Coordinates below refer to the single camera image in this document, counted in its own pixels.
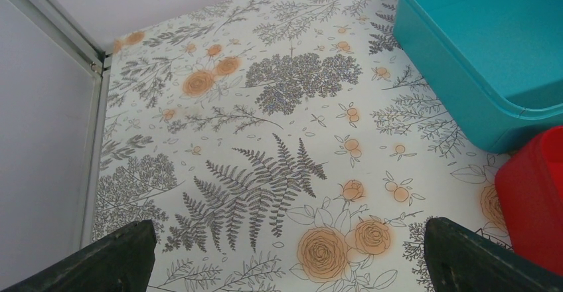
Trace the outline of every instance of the red bin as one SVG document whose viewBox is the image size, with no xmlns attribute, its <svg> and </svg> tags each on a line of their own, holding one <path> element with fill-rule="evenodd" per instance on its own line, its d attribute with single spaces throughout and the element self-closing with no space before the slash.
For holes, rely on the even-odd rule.
<svg viewBox="0 0 563 292">
<path fill-rule="evenodd" d="M 563 126 L 502 166 L 495 188 L 515 253 L 563 275 Z"/>
</svg>

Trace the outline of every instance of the floral pattern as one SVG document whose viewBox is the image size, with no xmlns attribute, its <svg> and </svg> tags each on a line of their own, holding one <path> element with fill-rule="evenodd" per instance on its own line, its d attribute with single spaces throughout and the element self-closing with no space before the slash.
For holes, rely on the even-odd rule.
<svg viewBox="0 0 563 292">
<path fill-rule="evenodd" d="M 227 0 L 115 41 L 93 240 L 152 219 L 150 292 L 433 291 L 424 226 L 510 249 L 397 0 Z"/>
</svg>

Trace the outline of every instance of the teal bin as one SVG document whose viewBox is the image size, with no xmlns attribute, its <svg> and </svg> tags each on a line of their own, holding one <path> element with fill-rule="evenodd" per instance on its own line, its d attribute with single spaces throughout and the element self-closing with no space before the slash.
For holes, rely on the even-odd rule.
<svg viewBox="0 0 563 292">
<path fill-rule="evenodd" d="M 563 0 L 399 0 L 394 35 L 479 148 L 563 124 Z"/>
</svg>

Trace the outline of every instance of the black object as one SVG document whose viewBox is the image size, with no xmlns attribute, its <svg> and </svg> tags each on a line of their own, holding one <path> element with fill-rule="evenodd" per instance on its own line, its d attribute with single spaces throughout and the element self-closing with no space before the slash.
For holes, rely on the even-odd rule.
<svg viewBox="0 0 563 292">
<path fill-rule="evenodd" d="M 132 222 L 2 292 L 146 291 L 156 244 L 152 221 Z"/>
<path fill-rule="evenodd" d="M 563 291 L 563 277 L 447 218 L 428 220 L 424 259 L 436 292 Z"/>
</svg>

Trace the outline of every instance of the gray panel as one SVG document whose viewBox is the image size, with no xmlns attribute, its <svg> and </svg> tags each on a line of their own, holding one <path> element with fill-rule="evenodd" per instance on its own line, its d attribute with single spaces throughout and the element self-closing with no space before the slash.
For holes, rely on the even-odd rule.
<svg viewBox="0 0 563 292">
<path fill-rule="evenodd" d="M 0 289 L 78 248 L 92 76 L 0 0 Z"/>
</svg>

